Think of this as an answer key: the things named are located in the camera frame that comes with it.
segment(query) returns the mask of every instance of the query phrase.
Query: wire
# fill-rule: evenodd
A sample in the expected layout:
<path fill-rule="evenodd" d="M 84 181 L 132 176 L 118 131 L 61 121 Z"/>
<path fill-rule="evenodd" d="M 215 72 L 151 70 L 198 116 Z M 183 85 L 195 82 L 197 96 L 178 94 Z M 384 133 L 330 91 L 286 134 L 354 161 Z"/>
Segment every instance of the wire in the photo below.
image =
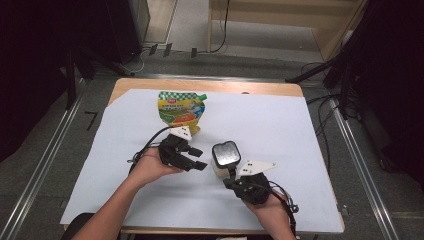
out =
<path fill-rule="evenodd" d="M 218 52 L 222 48 L 222 46 L 224 46 L 225 40 L 227 39 L 227 20 L 228 20 L 228 8 L 229 8 L 229 6 L 230 6 L 230 0 L 227 0 L 227 10 L 225 12 L 225 23 L 224 23 L 224 39 L 222 40 L 221 46 L 219 46 L 219 48 L 211 51 L 211 53 Z"/>
<path fill-rule="evenodd" d="M 331 171 L 330 171 L 330 169 L 331 169 L 331 154 L 330 154 L 330 146 L 329 146 L 329 144 L 328 144 L 327 134 L 325 133 L 324 128 L 325 128 L 325 126 L 326 126 L 326 124 L 327 124 L 327 121 L 328 121 L 328 120 L 330 119 L 330 117 L 333 115 L 334 110 L 337 108 L 337 106 L 336 106 L 336 107 L 334 107 L 334 108 L 332 108 L 332 109 L 330 110 L 330 112 L 329 112 L 329 113 L 325 116 L 325 119 L 324 119 L 324 120 L 323 120 L 323 119 L 322 119 L 322 117 L 321 117 L 321 110 L 322 110 L 323 105 L 324 105 L 324 104 L 325 104 L 328 100 L 330 100 L 330 99 L 332 99 L 332 98 L 337 98 L 337 97 L 339 97 L 339 96 L 340 96 L 340 94 L 327 95 L 327 96 L 318 97 L 318 98 L 314 98 L 314 99 L 311 99 L 311 100 L 308 100 L 308 101 L 307 101 L 307 104 L 310 104 L 310 103 L 313 103 L 313 102 L 318 101 L 318 100 L 320 100 L 320 99 L 324 99 L 324 100 L 320 103 L 320 105 L 319 105 L 319 107 L 318 107 L 318 121 L 319 121 L 319 125 L 318 125 L 317 129 L 315 130 L 315 135 L 318 137 L 319 135 L 321 135 L 321 134 L 322 134 L 322 137 L 323 137 L 323 139 L 324 139 L 325 149 L 326 149 L 326 152 L 327 152 L 327 174 L 328 174 L 328 176 L 330 176 L 330 174 L 331 174 Z"/>
<path fill-rule="evenodd" d="M 121 67 L 122 67 L 123 69 L 127 70 L 127 71 L 128 71 L 128 72 L 130 72 L 130 73 L 138 73 L 138 72 L 141 72 L 141 71 L 144 69 L 144 61 L 143 61 L 142 55 L 143 55 L 143 53 L 147 52 L 149 49 L 150 49 L 150 48 L 147 48 L 146 50 L 141 51 L 141 53 L 140 53 L 141 67 L 140 67 L 139 69 L 137 69 L 137 70 L 131 70 L 131 69 L 129 69 L 129 68 L 127 68 L 127 67 L 125 67 L 125 66 L 124 66 L 124 65 L 122 65 L 122 64 L 121 64 Z"/>
<path fill-rule="evenodd" d="M 273 182 L 273 181 L 268 181 L 268 183 L 272 183 L 272 184 L 274 184 L 275 186 L 273 186 L 273 187 L 278 187 L 278 188 L 280 189 L 281 193 L 283 193 L 283 195 L 287 197 L 288 205 L 289 205 L 290 209 L 291 209 L 294 213 L 296 213 L 296 212 L 298 212 L 298 211 L 299 211 L 299 208 L 297 207 L 297 205 L 295 205 L 295 204 L 293 203 L 293 199 L 292 199 L 292 197 L 290 196 L 290 194 L 289 194 L 289 193 L 288 193 L 288 192 L 287 192 L 287 191 L 286 191 L 283 187 L 281 187 L 280 185 L 278 185 L 277 183 L 275 183 L 275 182 Z"/>
<path fill-rule="evenodd" d="M 140 160 L 141 156 L 143 156 L 143 154 L 146 152 L 146 150 L 148 148 L 150 148 L 153 140 L 155 140 L 157 138 L 157 136 L 159 136 L 159 134 L 161 134 L 162 132 L 164 132 L 165 130 L 168 130 L 170 128 L 173 128 L 173 127 L 165 127 L 165 128 L 162 128 L 161 130 L 159 130 L 155 135 L 153 135 L 152 138 L 150 138 L 150 140 L 146 143 L 146 145 L 144 145 L 144 147 L 139 152 L 136 152 L 134 154 L 134 157 L 132 159 L 132 163 L 133 163 L 134 166 L 137 164 L 138 160 Z"/>
<path fill-rule="evenodd" d="M 304 73 L 303 70 L 305 69 L 305 67 L 307 67 L 309 65 L 312 65 L 312 64 L 324 64 L 324 63 L 323 62 L 310 62 L 310 63 L 307 63 L 307 64 L 303 65 L 302 68 L 300 68 L 300 74 L 302 75 Z"/>
<path fill-rule="evenodd" d="M 219 27 L 221 28 L 221 32 L 224 33 L 224 29 L 222 28 L 222 8 L 221 8 L 221 0 L 218 0 L 218 8 L 219 8 Z"/>

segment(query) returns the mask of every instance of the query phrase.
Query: power cord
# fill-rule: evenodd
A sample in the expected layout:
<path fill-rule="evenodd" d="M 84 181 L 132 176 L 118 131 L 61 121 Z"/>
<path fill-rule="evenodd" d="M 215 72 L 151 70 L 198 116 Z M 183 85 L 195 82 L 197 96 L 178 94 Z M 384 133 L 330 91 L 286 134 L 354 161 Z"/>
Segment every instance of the power cord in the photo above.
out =
<path fill-rule="evenodd" d="M 120 66 L 121 66 L 123 69 L 125 69 L 126 71 L 130 72 L 130 73 L 138 73 L 138 72 L 141 72 L 141 71 L 144 69 L 144 61 L 143 61 L 143 58 L 142 58 L 143 53 L 147 52 L 149 49 L 150 49 L 150 48 L 148 48 L 148 49 L 146 49 L 146 50 L 141 51 L 140 56 L 139 56 L 139 58 L 140 58 L 140 60 L 141 60 L 141 67 L 140 67 L 139 69 L 137 69 L 137 70 L 131 70 L 131 69 L 129 69 L 129 68 L 127 68 L 127 67 L 125 67 L 125 66 L 124 66 L 124 65 L 122 65 L 122 64 L 120 64 Z"/>
<path fill-rule="evenodd" d="M 135 165 L 138 163 L 138 161 L 140 160 L 140 158 L 143 156 L 143 154 L 147 151 L 147 149 L 149 149 L 150 147 L 151 147 L 151 145 L 152 145 L 152 142 L 162 133 L 162 132 L 164 132 L 164 131 L 166 131 L 166 130 L 168 130 L 168 129 L 170 129 L 170 128 L 173 128 L 173 127 L 165 127 L 165 128 L 162 128 L 161 130 L 159 130 L 155 135 L 153 135 L 153 137 L 152 138 L 150 138 L 150 140 L 146 143 L 146 145 L 144 145 L 144 147 L 140 150 L 140 151 L 138 151 L 138 152 L 136 152 L 135 154 L 134 154 L 134 156 L 133 156 L 133 158 L 131 159 L 131 160 L 128 160 L 127 162 L 128 163 L 132 163 L 132 166 L 131 166 L 131 169 L 130 169 L 130 172 L 132 171 L 132 169 L 135 167 Z"/>
<path fill-rule="evenodd" d="M 323 108 L 324 104 L 326 102 L 328 102 L 330 99 L 337 99 L 338 100 L 340 97 L 341 97 L 340 94 L 330 94 L 330 95 L 326 95 L 326 96 L 322 96 L 322 97 L 317 97 L 317 98 L 313 98 L 313 99 L 310 99 L 310 100 L 307 100 L 306 101 L 306 103 L 309 105 L 309 104 L 312 104 L 312 103 L 317 102 L 319 100 L 322 100 L 321 103 L 320 103 L 320 105 L 319 105 L 319 107 L 318 107 L 318 121 L 319 121 L 319 125 L 315 129 L 315 135 L 317 137 L 320 136 L 320 135 L 322 135 L 323 140 L 324 140 L 325 149 L 327 151 L 327 173 L 328 173 L 328 176 L 331 176 L 331 174 L 330 174 L 331 173 L 331 171 L 330 171 L 330 169 L 331 169 L 331 167 L 330 167 L 331 166 L 331 154 L 330 154 L 330 147 L 329 147 L 329 143 L 328 143 L 327 134 L 324 131 L 324 129 L 325 129 L 325 126 L 326 126 L 328 120 L 331 118 L 331 116 L 333 115 L 334 111 L 338 108 L 338 106 L 330 109 L 330 111 L 325 115 L 324 119 L 323 119 L 323 116 L 322 116 L 322 108 Z M 357 111 L 356 104 L 351 99 L 348 99 L 346 107 L 348 107 L 350 109 L 353 109 L 354 111 Z M 352 115 L 349 115 L 348 114 L 348 117 L 350 117 L 350 118 L 356 118 L 357 115 L 356 116 L 352 116 Z"/>
<path fill-rule="evenodd" d="M 303 71 L 305 70 L 305 68 L 307 66 L 313 65 L 313 64 L 323 64 L 323 62 L 310 62 L 310 63 L 303 65 L 302 68 L 300 68 L 300 74 L 303 75 L 303 73 L 304 73 Z"/>
<path fill-rule="evenodd" d="M 229 6 L 230 6 L 230 0 L 227 0 L 227 10 L 225 11 L 225 22 L 224 22 L 224 39 L 222 40 L 221 46 L 219 46 L 219 48 L 211 51 L 211 53 L 216 53 L 219 50 L 221 50 L 222 46 L 224 46 L 225 41 L 227 39 L 227 20 L 228 20 L 228 8 L 229 8 Z"/>

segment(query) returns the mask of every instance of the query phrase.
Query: table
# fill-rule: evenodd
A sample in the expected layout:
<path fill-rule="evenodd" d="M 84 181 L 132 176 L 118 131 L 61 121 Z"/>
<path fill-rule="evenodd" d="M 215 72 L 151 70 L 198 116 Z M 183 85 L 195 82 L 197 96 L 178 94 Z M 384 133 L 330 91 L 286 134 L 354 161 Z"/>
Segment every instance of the table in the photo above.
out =
<path fill-rule="evenodd" d="M 299 232 L 343 232 L 343 220 L 337 210 L 306 102 L 298 85 L 166 79 L 117 81 L 61 224 L 69 224 L 82 212 L 97 211 L 128 174 L 130 164 L 126 160 L 164 127 L 156 116 L 159 90 L 195 91 L 208 95 L 206 110 L 199 122 L 201 131 L 190 142 L 191 146 L 204 152 L 196 160 L 210 163 L 213 144 L 233 140 L 242 156 L 240 166 L 249 159 L 272 161 L 279 165 L 265 175 L 282 185 L 299 204 L 300 211 L 295 214 Z M 245 113 L 242 105 L 269 102 L 279 108 L 275 119 L 267 118 L 267 105 L 266 111 L 260 115 L 256 115 L 256 108 L 248 110 L 249 114 L 255 114 L 253 122 L 258 121 L 260 125 L 245 117 L 233 124 L 238 118 L 236 115 Z M 280 110 L 284 112 L 283 119 L 280 118 Z M 225 121 L 218 113 L 236 114 Z M 278 119 L 282 126 L 274 127 Z M 255 125 L 248 135 L 246 123 Z M 204 171 L 191 170 L 165 176 L 143 188 L 133 201 L 122 231 L 265 233 L 256 217 L 232 191 L 225 189 L 222 179 L 214 174 L 210 164 Z"/>
<path fill-rule="evenodd" d="M 321 55 L 331 59 L 362 18 L 366 0 L 231 0 L 228 21 L 312 28 Z M 212 20 L 224 20 L 227 1 L 209 0 L 208 50 Z"/>

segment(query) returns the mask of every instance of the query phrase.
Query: chip bag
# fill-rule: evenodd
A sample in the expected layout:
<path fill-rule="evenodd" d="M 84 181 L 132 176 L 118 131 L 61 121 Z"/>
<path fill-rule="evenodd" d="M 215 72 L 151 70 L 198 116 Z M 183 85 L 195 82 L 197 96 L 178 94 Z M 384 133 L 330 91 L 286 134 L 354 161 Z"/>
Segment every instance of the chip bag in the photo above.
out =
<path fill-rule="evenodd" d="M 200 117 L 205 111 L 204 100 L 206 94 L 198 96 L 196 93 L 165 92 L 159 93 L 159 116 L 168 126 L 188 126 L 191 135 L 196 134 Z"/>

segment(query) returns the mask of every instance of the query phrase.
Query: gray floor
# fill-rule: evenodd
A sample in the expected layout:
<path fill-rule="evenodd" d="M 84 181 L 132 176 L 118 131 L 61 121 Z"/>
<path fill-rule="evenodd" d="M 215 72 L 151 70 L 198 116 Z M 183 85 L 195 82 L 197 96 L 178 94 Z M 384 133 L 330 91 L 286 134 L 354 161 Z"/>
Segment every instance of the gray floor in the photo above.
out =
<path fill-rule="evenodd" d="M 225 16 L 225 3 L 222 15 Z M 166 43 L 178 51 L 205 51 L 208 42 L 208 0 L 178 0 L 172 28 Z M 217 49 L 224 38 L 224 21 L 212 21 L 211 50 Z M 158 41 L 159 47 L 165 46 Z M 225 45 L 219 54 L 226 56 L 278 59 L 298 62 L 321 62 L 312 30 L 241 22 L 227 23 Z"/>
<path fill-rule="evenodd" d="M 299 50 L 299 42 L 310 41 L 308 38 L 304 40 L 296 38 L 296 36 L 292 36 L 288 39 L 285 42 L 285 49 L 297 48 Z M 173 36 L 173 33 L 171 33 L 170 39 L 179 42 L 178 36 Z M 242 48 L 238 48 L 241 51 L 233 54 L 236 56 L 198 55 L 196 58 L 190 58 L 190 55 L 186 53 L 171 53 L 169 57 L 163 58 L 161 56 L 163 52 L 158 51 L 150 57 L 147 54 L 143 55 L 145 66 L 142 71 L 136 73 L 135 77 L 143 74 L 171 74 L 255 78 L 256 81 L 262 82 L 282 82 L 284 78 L 299 75 L 302 66 L 306 63 L 317 60 L 317 52 L 312 49 L 312 45 L 310 46 L 312 55 L 299 52 L 290 54 L 289 52 L 283 54 L 284 59 L 277 59 L 270 55 L 251 58 L 248 56 L 248 49 Z M 141 61 L 136 60 L 127 67 L 139 69 L 140 66 Z M 88 84 L 70 129 L 16 239 L 59 239 L 63 233 L 63 227 L 59 225 L 59 221 L 64 211 L 64 202 L 66 203 L 70 198 L 79 171 L 90 151 L 92 140 L 101 121 L 101 115 L 113 86 L 119 78 L 116 74 L 99 65 L 96 68 L 98 70 L 97 75 Z M 327 94 L 327 90 L 321 86 L 322 79 L 323 74 L 319 74 L 302 83 L 306 99 Z M 0 229 L 5 226 L 15 202 L 24 191 L 43 155 L 64 114 L 65 104 L 66 94 L 51 106 L 50 111 L 33 129 L 18 152 L 0 163 Z M 311 119 L 315 126 L 318 125 L 318 105 L 319 103 L 315 103 L 309 106 Z M 326 105 L 323 112 L 326 113 L 328 110 L 329 106 Z M 92 120 L 92 115 L 85 114 L 85 111 L 99 112 L 99 116 L 89 131 L 86 129 Z M 424 236 L 424 229 L 422 228 L 424 226 L 424 195 L 419 185 L 406 174 L 382 171 L 378 165 L 378 157 L 361 123 L 355 119 L 350 119 L 349 124 L 354 131 L 376 186 L 392 215 L 400 239 L 421 239 Z M 329 120 L 326 133 L 332 159 L 331 181 L 335 195 L 340 205 L 348 206 L 351 214 L 350 216 L 343 216 L 346 224 L 345 233 L 320 235 L 319 239 L 384 239 L 334 118 Z M 324 158 L 326 158 L 324 141 L 322 137 L 319 137 L 318 140 Z M 313 239 L 313 235 L 302 235 L 302 239 Z"/>

